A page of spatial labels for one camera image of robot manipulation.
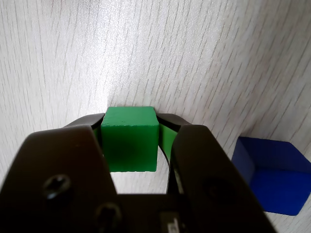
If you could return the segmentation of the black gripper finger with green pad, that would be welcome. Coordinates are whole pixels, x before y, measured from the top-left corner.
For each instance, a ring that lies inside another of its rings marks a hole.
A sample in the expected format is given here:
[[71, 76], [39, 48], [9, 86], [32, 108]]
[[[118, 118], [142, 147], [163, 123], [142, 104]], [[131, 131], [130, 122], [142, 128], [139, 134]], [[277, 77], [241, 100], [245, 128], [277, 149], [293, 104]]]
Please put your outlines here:
[[212, 132], [174, 114], [157, 114], [177, 135], [171, 164], [187, 199], [190, 233], [273, 233], [272, 224]]
[[0, 190], [3, 233], [120, 233], [122, 212], [98, 142], [103, 114], [30, 134]]

